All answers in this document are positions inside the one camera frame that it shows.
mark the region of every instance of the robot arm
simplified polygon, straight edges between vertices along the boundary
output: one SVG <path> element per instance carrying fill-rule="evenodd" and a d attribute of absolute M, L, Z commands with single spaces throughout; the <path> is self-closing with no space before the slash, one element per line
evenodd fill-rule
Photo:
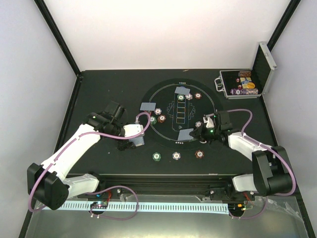
<path fill-rule="evenodd" d="M 40 165 L 33 163 L 28 168 L 28 193 L 31 193 L 39 176 L 49 166 L 48 171 L 34 192 L 34 198 L 52 210 L 59 208 L 68 198 L 96 191 L 99 180 L 91 174 L 66 178 L 71 168 L 81 156 L 101 139 L 101 136 L 98 134 L 79 136 L 87 132 L 102 132 L 114 136 L 127 137 L 136 135 L 138 131 L 143 130 L 143 126 L 139 124 L 122 126 L 119 120 L 123 112 L 123 107 L 111 102 L 105 111 L 88 115 L 75 134 L 55 154 L 43 161 Z M 125 140 L 124 143 L 119 143 L 118 147 L 122 150 L 135 148 L 135 145 Z M 61 152 L 62 154 L 58 160 L 56 160 L 57 155 Z"/>
<path fill-rule="evenodd" d="M 285 149 L 281 146 L 271 147 L 269 145 L 265 145 L 263 148 L 253 143 L 253 139 L 246 136 L 245 133 L 242 134 L 233 129 L 227 111 L 206 115 L 204 123 L 193 130 L 190 135 L 203 143 L 218 140 L 252 161 L 253 174 L 232 178 L 233 186 L 237 192 L 253 191 L 268 196 L 291 190 L 292 179 L 288 171 L 278 159 L 275 159 L 275 155 L 265 148 L 274 150 L 282 158 L 288 160 Z"/>

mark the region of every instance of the poker chip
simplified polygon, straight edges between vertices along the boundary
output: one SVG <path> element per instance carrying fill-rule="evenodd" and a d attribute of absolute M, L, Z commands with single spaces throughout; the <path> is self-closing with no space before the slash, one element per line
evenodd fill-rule
<path fill-rule="evenodd" d="M 161 108 L 156 108 L 154 113 L 155 113 L 155 115 L 160 115 L 162 113 Z"/>
<path fill-rule="evenodd" d="M 204 156 L 204 153 L 203 153 L 203 151 L 198 150 L 198 151 L 196 151 L 195 156 L 197 159 L 201 159 Z"/>
<path fill-rule="evenodd" d="M 177 95 L 177 99 L 178 99 L 179 101 L 183 101 L 183 100 L 185 99 L 185 97 L 184 97 L 184 95 L 178 94 L 178 95 Z"/>
<path fill-rule="evenodd" d="M 153 158 L 153 160 L 156 161 L 156 162 L 160 161 L 160 159 L 161 159 L 160 153 L 154 153 L 154 154 L 152 155 L 152 158 Z"/>
<path fill-rule="evenodd" d="M 158 117 L 158 122 L 159 122 L 159 123 L 163 123 L 165 120 L 166 120 L 166 116 L 164 116 L 164 115 L 160 115 L 160 116 Z"/>
<path fill-rule="evenodd" d="M 198 122 L 195 123 L 195 127 L 199 127 L 201 125 L 202 125 L 201 121 L 198 121 Z"/>
<path fill-rule="evenodd" d="M 174 160 L 179 160 L 179 159 L 180 159 L 180 153 L 174 152 L 174 153 L 173 153 L 173 159 L 174 159 Z"/>
<path fill-rule="evenodd" d="M 151 124 L 155 125 L 157 123 L 157 119 L 155 117 L 151 117 Z"/>
<path fill-rule="evenodd" d="M 192 100 L 192 99 L 193 99 L 193 95 L 187 94 L 187 95 L 185 95 L 185 98 L 186 98 L 187 100 Z"/>
<path fill-rule="evenodd" d="M 201 93 L 195 93 L 195 98 L 196 99 L 201 99 L 202 98 L 202 94 Z"/>

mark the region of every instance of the black metal extrusion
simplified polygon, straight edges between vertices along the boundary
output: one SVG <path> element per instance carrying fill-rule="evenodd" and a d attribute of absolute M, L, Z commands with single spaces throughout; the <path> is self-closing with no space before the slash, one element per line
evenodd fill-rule
<path fill-rule="evenodd" d="M 49 26 L 49 28 L 51 29 L 51 32 L 55 36 L 55 39 L 57 40 L 61 50 L 63 51 L 65 57 L 67 58 L 74 73 L 76 74 L 76 76 L 79 76 L 81 74 L 81 71 L 79 70 L 79 68 L 76 64 L 76 61 L 75 61 L 74 57 L 72 56 L 66 42 L 64 41 L 64 38 L 62 37 L 48 7 L 45 4 L 45 2 L 43 0 L 34 0 L 34 2 L 38 6 L 38 8 L 39 8 L 41 14 L 43 15 L 47 25 Z"/>
<path fill-rule="evenodd" d="M 275 46 L 278 38 L 281 36 L 285 26 L 287 25 L 289 19 L 291 19 L 294 11 L 296 10 L 298 4 L 301 0 L 291 0 L 289 5 L 287 6 L 282 18 L 280 19 L 276 29 L 274 30 L 270 40 L 268 41 L 267 47 L 270 51 L 272 51 L 273 47 Z"/>

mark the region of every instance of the white poker chip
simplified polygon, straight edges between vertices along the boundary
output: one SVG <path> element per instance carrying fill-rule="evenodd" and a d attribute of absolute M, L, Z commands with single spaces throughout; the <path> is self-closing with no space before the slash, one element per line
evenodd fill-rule
<path fill-rule="evenodd" d="M 155 113 L 155 115 L 160 115 L 162 113 L 161 108 L 156 108 L 154 113 Z"/>
<path fill-rule="evenodd" d="M 179 159 L 180 159 L 180 153 L 174 152 L 174 153 L 173 153 L 173 159 L 179 160 Z"/>
<path fill-rule="evenodd" d="M 185 98 L 186 98 L 187 100 L 192 100 L 192 99 L 193 99 L 193 95 L 187 94 L 187 95 L 185 95 Z"/>

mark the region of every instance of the purple cable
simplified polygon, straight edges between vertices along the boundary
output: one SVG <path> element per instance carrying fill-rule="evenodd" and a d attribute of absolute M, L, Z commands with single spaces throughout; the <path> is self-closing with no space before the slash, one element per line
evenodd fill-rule
<path fill-rule="evenodd" d="M 249 125 L 250 121 L 252 120 L 253 117 L 253 113 L 248 110 L 248 109 L 232 109 L 232 110 L 228 110 L 227 112 L 232 113 L 232 112 L 248 112 L 250 114 L 250 117 L 248 119 L 248 121 L 244 124 L 244 126 L 241 129 L 241 134 L 243 135 L 244 130 L 246 129 L 246 127 Z"/>
<path fill-rule="evenodd" d="M 111 190 L 111 189 L 114 189 L 114 188 L 125 188 L 125 189 L 129 190 L 129 191 L 135 196 L 135 200 L 136 200 L 136 202 L 137 202 L 137 206 L 136 206 L 135 211 L 133 212 L 133 214 L 132 214 L 131 216 L 128 216 L 128 217 L 125 217 L 125 218 L 117 218 L 117 217 L 110 217 L 110 216 L 104 216 L 104 215 L 96 215 L 96 214 L 93 214 L 93 209 L 94 209 L 95 207 L 98 207 L 98 206 L 94 206 L 94 207 L 92 207 L 92 208 L 90 209 L 90 214 L 91 214 L 92 216 L 102 217 L 102 218 L 108 218 L 108 219 L 116 220 L 116 221 L 126 221 L 126 220 L 129 220 L 129 219 L 133 218 L 133 217 L 137 214 L 138 209 L 139 209 L 139 199 L 138 199 L 138 196 L 137 196 L 137 194 L 136 194 L 132 189 L 130 189 L 130 188 L 126 187 L 126 186 L 120 186 L 120 185 L 118 185 L 118 186 L 109 187 L 109 188 L 107 188 L 107 189 L 105 189 L 105 190 L 102 190 L 102 191 L 99 191 L 99 192 L 88 192 L 88 193 L 86 193 L 86 194 L 88 194 L 88 195 L 97 195 L 97 194 L 100 194 L 100 193 L 103 193 L 103 192 L 107 192 L 107 191 L 109 191 L 109 190 Z"/>
<path fill-rule="evenodd" d="M 232 218 L 237 218 L 237 219 L 242 219 L 242 220 L 248 220 L 248 219 L 253 219 L 253 218 L 259 217 L 265 211 L 265 209 L 267 207 L 267 202 L 268 202 L 268 197 L 266 197 L 265 204 L 264 204 L 264 207 L 262 208 L 262 210 L 258 214 L 254 215 L 254 216 L 251 216 L 251 217 L 235 217 L 235 216 L 233 216 L 231 214 L 231 212 L 229 212 L 229 215 Z"/>
<path fill-rule="evenodd" d="M 148 117 L 148 123 L 146 124 L 145 128 L 138 134 L 136 135 L 133 135 L 133 136 L 129 136 L 129 137 L 120 137 L 120 136 L 114 136 L 114 135 L 109 135 L 109 134 L 105 134 L 105 133 L 101 133 L 101 132 L 86 132 L 86 133 L 83 133 L 83 134 L 80 134 L 79 137 L 82 137 L 84 135 L 89 135 L 89 134 L 97 134 L 97 135 L 101 135 L 101 136 L 105 136 L 105 137 L 109 137 L 109 138 L 113 138 L 113 139 L 119 139 L 119 140 L 128 140 L 128 139 L 132 139 L 132 138 L 135 138 L 135 137 L 138 137 L 139 135 L 141 135 L 143 132 L 145 132 L 149 126 L 150 126 L 150 123 L 151 123 L 151 116 L 150 114 L 144 112 L 144 113 L 139 113 L 137 116 L 136 116 L 136 122 L 139 121 L 139 117 L 141 115 L 146 115 Z M 54 162 L 56 162 L 59 157 L 62 155 L 62 153 L 64 153 L 64 151 L 72 144 L 74 143 L 75 141 L 77 140 L 77 138 L 74 138 L 72 139 L 60 152 L 59 154 L 55 157 L 54 159 Z M 41 175 L 39 176 L 39 178 L 36 180 L 31 192 L 30 192 L 30 196 L 29 196 L 29 200 L 28 200 L 28 208 L 29 208 L 29 211 L 30 212 L 38 212 L 38 211 L 41 211 L 43 208 L 45 208 L 46 206 L 42 206 L 38 209 L 33 209 L 32 206 L 31 206 L 31 203 L 32 203 L 32 198 L 34 196 L 34 193 L 40 183 L 40 181 L 42 180 L 42 178 L 44 177 L 44 175 L 47 173 L 47 171 L 53 166 L 53 164 L 50 164 L 42 173 Z"/>

